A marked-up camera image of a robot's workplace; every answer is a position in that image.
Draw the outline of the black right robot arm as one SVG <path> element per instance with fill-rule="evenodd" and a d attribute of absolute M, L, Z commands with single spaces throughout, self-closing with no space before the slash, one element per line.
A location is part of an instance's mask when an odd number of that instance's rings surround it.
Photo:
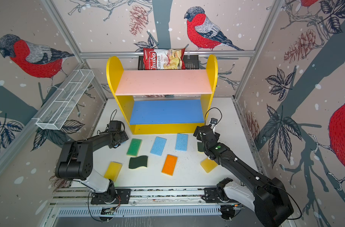
<path fill-rule="evenodd" d="M 270 179 L 244 163 L 218 141 L 219 134 L 210 126 L 198 126 L 193 135 L 202 142 L 210 160 L 229 170 L 244 184 L 240 186 L 231 179 L 224 179 L 223 200 L 235 200 L 251 209 L 265 227 L 278 227 L 293 214 L 289 195 L 279 179 Z"/>

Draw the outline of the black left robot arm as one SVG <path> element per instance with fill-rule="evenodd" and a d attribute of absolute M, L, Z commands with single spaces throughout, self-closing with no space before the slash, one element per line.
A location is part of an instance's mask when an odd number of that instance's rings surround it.
<path fill-rule="evenodd" d="M 93 153 L 105 146 L 117 148 L 128 140 L 126 132 L 105 131 L 86 140 L 66 142 L 55 168 L 55 176 L 68 181 L 78 181 L 95 193 L 106 193 L 113 182 L 93 167 Z"/>

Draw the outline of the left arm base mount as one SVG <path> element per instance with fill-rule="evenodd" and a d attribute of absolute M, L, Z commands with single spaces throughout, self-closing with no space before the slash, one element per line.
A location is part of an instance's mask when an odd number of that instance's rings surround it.
<path fill-rule="evenodd" d="M 109 204 L 128 204 L 131 195 L 131 189 L 121 188 L 116 189 L 114 182 L 109 180 L 108 189 L 104 193 L 92 192 L 91 204 L 92 205 L 109 205 Z"/>

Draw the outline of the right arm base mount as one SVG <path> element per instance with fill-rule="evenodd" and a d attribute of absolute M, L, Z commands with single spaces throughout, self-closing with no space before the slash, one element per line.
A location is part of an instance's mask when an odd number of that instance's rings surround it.
<path fill-rule="evenodd" d="M 226 193 L 224 192 L 224 187 L 232 181 L 233 180 L 231 178 L 225 178 L 222 181 L 220 181 L 216 187 L 204 188 L 204 194 L 201 196 L 201 199 L 204 200 L 206 203 L 235 202 L 235 200 L 229 199 Z"/>

